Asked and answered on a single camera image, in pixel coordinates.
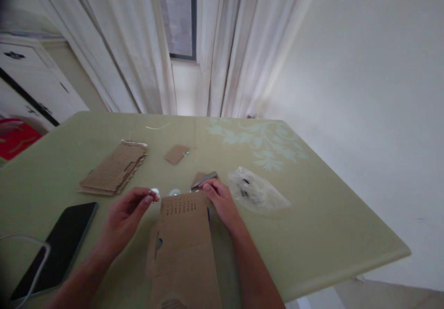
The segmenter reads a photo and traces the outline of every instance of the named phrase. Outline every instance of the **white curtain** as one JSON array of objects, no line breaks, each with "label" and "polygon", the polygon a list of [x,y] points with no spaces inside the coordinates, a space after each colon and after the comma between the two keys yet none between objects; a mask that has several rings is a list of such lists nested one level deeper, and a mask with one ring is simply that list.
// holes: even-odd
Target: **white curtain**
[{"label": "white curtain", "polygon": [[41,0],[110,111],[176,114],[159,0]]},{"label": "white curtain", "polygon": [[203,0],[197,114],[255,114],[295,19],[297,0]]}]

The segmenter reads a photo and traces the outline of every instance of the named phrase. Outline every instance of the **window frame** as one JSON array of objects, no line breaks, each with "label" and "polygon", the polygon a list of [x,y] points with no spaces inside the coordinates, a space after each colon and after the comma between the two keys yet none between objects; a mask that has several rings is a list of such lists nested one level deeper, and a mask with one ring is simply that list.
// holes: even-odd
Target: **window frame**
[{"label": "window frame", "polygon": [[180,55],[171,53],[168,50],[168,53],[170,54],[170,58],[175,59],[184,59],[188,61],[197,61],[196,58],[196,34],[197,34],[197,0],[191,0],[191,47],[192,47],[192,55]]}]

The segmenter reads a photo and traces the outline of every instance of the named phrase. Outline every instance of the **red object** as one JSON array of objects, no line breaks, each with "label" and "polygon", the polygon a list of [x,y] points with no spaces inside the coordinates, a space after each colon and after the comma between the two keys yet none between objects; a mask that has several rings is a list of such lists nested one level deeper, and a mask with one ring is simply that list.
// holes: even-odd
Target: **red object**
[{"label": "red object", "polygon": [[0,120],[0,156],[11,160],[42,136],[20,119]]}]

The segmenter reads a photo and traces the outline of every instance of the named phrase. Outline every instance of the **table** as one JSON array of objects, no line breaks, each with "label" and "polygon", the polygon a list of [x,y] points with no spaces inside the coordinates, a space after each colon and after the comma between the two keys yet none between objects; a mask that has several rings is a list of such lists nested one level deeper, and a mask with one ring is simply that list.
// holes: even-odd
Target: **table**
[{"label": "table", "polygon": [[[97,201],[75,268],[98,239],[111,203],[119,199],[77,193],[76,188],[121,139],[148,144],[148,156],[124,192],[147,186],[158,188],[161,197],[173,188],[184,193],[197,172],[217,171],[226,182],[229,172],[243,166],[290,200],[289,208],[270,216],[236,203],[285,302],[410,254],[286,123],[257,119],[79,112],[0,170],[0,235],[45,239],[66,207]],[[173,166],[164,156],[175,144],[188,146],[190,153]],[[108,271],[93,307],[146,308],[148,234],[159,208],[156,204],[147,211],[134,239]],[[211,215],[222,304],[240,307],[229,236],[214,211]],[[26,241],[0,243],[7,294],[37,251],[37,245]],[[25,306],[41,307],[55,292],[34,296]]]}]

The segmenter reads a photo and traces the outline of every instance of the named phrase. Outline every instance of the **white cabinet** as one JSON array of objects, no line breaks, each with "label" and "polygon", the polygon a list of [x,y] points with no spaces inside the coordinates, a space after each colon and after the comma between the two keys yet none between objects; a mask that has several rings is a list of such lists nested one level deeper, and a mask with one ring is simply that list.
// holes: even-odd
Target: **white cabinet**
[{"label": "white cabinet", "polygon": [[54,128],[54,125],[2,79],[0,79],[0,95],[0,115],[3,117],[22,119],[40,134]]},{"label": "white cabinet", "polygon": [[1,35],[0,67],[58,123],[89,110],[36,39]]}]

